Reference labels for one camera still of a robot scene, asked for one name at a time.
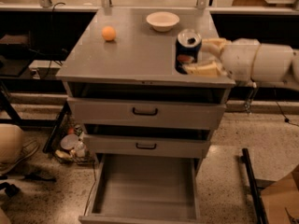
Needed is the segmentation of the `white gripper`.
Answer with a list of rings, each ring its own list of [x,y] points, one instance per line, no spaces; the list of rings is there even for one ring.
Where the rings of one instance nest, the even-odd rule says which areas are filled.
[[[256,39],[239,38],[234,41],[226,38],[204,38],[201,51],[221,57],[223,67],[215,61],[184,64],[188,75],[200,77],[221,77],[226,72],[235,81],[249,81],[251,68],[260,42]]]

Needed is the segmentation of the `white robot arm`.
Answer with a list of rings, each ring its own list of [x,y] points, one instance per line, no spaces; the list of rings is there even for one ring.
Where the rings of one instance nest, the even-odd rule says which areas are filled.
[[[200,77],[227,76],[236,82],[268,84],[299,90],[298,50],[287,45],[260,43],[257,39],[204,39],[205,61],[184,62],[183,71]]]

